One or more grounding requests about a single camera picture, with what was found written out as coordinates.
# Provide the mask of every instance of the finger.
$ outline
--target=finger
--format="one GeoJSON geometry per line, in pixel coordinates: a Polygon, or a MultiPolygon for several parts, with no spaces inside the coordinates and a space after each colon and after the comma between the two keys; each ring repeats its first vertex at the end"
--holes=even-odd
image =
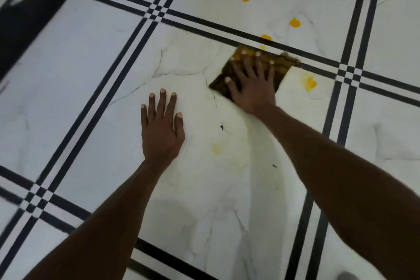
{"type": "Polygon", "coordinates": [[[229,91],[231,92],[232,99],[234,100],[234,102],[237,102],[240,96],[240,92],[236,87],[235,82],[230,77],[225,77],[225,83],[227,84],[229,91]]]}
{"type": "Polygon", "coordinates": [[[235,74],[237,75],[239,81],[241,81],[241,84],[243,85],[244,82],[247,79],[247,76],[245,75],[244,71],[242,70],[242,67],[239,64],[239,62],[236,61],[234,57],[231,56],[230,61],[231,61],[231,64],[234,68],[235,74]]]}
{"type": "Polygon", "coordinates": [[[149,95],[149,112],[147,113],[148,124],[155,120],[156,111],[155,111],[155,94],[150,93],[149,95]]]}
{"type": "Polygon", "coordinates": [[[175,124],[176,139],[182,144],[185,140],[185,132],[184,132],[184,120],[182,119],[181,112],[176,113],[173,123],[175,124]]]}
{"type": "Polygon", "coordinates": [[[248,77],[256,77],[254,70],[252,69],[252,58],[247,54],[246,50],[242,50],[242,60],[244,62],[245,71],[248,77]]]}
{"type": "Polygon", "coordinates": [[[147,127],[147,108],[145,104],[142,104],[141,114],[142,114],[142,130],[144,130],[147,127]]]}
{"type": "Polygon", "coordinates": [[[274,84],[274,61],[270,61],[270,69],[268,70],[268,81],[274,84]]]}
{"type": "Polygon", "coordinates": [[[157,109],[156,109],[157,119],[163,118],[163,113],[165,112],[165,106],[166,106],[166,90],[164,88],[161,88],[159,103],[157,104],[157,109]]]}
{"type": "Polygon", "coordinates": [[[257,67],[257,76],[264,79],[264,68],[260,51],[255,54],[255,66],[257,67]]]}
{"type": "Polygon", "coordinates": [[[168,106],[166,107],[165,118],[172,122],[173,120],[173,112],[175,111],[176,105],[176,93],[172,92],[171,98],[169,99],[168,106]]]}

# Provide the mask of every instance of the floor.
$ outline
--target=floor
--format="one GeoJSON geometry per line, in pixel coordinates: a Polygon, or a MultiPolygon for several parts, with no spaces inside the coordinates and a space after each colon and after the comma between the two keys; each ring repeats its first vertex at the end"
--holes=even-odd
{"type": "Polygon", "coordinates": [[[0,278],[22,279],[133,173],[140,105],[164,87],[186,142],[125,280],[383,279],[270,133],[207,85],[238,44],[288,51],[302,63],[278,105],[420,193],[418,17],[417,0],[67,0],[0,83],[0,278]]]}

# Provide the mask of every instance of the person's right arm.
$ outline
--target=person's right arm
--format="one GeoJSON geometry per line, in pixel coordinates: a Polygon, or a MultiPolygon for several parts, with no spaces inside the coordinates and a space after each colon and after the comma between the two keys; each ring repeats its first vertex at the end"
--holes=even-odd
{"type": "Polygon", "coordinates": [[[277,138],[296,172],[342,240],[388,280],[420,279],[420,198],[387,172],[340,147],[276,106],[273,69],[244,56],[233,61],[236,105],[259,118],[277,138]]]}

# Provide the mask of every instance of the brown cloth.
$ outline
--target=brown cloth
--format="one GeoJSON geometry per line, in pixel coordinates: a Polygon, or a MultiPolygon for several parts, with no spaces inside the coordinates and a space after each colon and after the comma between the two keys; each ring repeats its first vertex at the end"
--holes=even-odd
{"type": "MultiPolygon", "coordinates": [[[[283,80],[284,76],[286,75],[287,71],[293,66],[299,64],[299,60],[296,58],[291,57],[286,52],[283,52],[280,55],[272,54],[267,51],[259,50],[256,48],[251,48],[246,45],[240,45],[238,49],[236,49],[233,57],[235,60],[239,60],[240,64],[242,64],[242,51],[246,50],[247,54],[251,56],[253,67],[255,70],[255,53],[257,51],[261,52],[261,60],[263,63],[263,69],[265,71],[265,77],[267,78],[268,69],[270,68],[270,61],[274,61],[274,89],[275,91],[278,90],[280,86],[280,82],[283,80]]],[[[228,86],[225,83],[225,77],[230,77],[238,87],[238,90],[241,90],[241,84],[237,75],[234,72],[233,66],[230,61],[226,62],[225,66],[222,69],[222,73],[218,75],[215,80],[209,85],[209,88],[215,91],[218,91],[221,95],[232,100],[231,93],[228,89],[228,86]]]]}

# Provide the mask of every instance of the person's right hand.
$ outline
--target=person's right hand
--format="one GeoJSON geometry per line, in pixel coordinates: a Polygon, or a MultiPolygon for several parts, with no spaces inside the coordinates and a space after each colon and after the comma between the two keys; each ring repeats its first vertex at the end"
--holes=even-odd
{"type": "Polygon", "coordinates": [[[258,110],[267,105],[276,105],[274,92],[274,69],[271,66],[268,71],[268,78],[265,79],[263,63],[261,62],[261,53],[255,54],[255,66],[257,73],[252,68],[252,59],[247,55],[246,51],[242,52],[243,66],[246,75],[242,70],[242,65],[236,61],[234,57],[230,58],[234,71],[241,82],[242,89],[239,92],[235,82],[229,78],[225,78],[225,82],[232,94],[235,104],[243,109],[246,113],[255,115],[258,110]]]}

